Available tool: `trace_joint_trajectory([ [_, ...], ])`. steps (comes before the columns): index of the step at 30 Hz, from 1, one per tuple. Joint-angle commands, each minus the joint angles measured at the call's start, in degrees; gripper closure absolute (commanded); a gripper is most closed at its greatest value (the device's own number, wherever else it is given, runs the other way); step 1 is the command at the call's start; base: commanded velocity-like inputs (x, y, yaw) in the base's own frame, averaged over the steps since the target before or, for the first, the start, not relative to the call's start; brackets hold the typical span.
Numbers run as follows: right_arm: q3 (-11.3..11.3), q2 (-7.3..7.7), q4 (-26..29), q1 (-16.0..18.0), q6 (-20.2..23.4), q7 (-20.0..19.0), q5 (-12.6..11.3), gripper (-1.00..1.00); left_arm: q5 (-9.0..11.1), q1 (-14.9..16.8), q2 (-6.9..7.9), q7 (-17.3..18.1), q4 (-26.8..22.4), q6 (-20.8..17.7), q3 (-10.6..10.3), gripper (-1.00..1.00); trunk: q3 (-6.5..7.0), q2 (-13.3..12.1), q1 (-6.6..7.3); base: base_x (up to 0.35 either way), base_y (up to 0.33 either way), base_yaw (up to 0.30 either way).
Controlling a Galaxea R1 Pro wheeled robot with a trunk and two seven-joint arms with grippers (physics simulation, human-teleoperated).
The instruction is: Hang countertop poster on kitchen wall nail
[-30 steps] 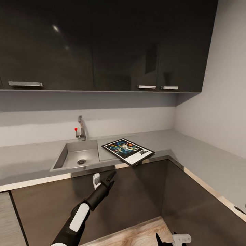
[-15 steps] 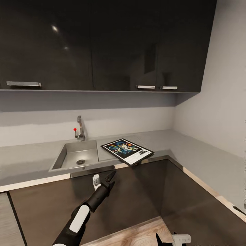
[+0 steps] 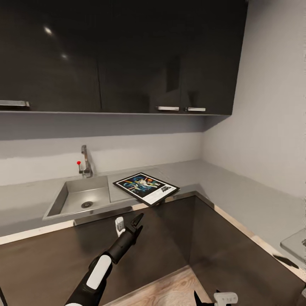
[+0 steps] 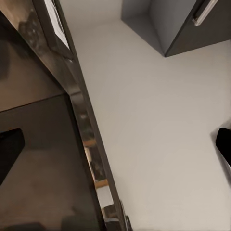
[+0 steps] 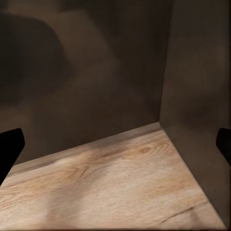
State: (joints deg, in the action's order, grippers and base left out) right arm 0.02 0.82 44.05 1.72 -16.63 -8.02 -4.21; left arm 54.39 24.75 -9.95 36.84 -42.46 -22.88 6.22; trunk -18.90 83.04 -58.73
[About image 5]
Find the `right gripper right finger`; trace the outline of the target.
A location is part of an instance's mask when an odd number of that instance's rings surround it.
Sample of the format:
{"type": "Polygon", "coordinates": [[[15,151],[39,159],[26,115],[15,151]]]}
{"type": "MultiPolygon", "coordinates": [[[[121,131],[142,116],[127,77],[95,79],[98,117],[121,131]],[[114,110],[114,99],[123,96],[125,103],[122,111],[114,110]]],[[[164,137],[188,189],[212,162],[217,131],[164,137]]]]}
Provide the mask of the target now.
{"type": "Polygon", "coordinates": [[[216,146],[231,166],[231,130],[220,128],[217,135],[216,146]]]}

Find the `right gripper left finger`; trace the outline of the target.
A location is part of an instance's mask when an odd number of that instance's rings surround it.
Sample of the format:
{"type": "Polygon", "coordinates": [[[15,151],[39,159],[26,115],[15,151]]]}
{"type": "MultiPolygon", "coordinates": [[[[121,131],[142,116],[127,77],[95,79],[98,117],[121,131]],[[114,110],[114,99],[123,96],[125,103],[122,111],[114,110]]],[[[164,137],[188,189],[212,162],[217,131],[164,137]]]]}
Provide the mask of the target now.
{"type": "Polygon", "coordinates": [[[25,139],[20,128],[0,134],[0,186],[25,147],[25,139]]]}

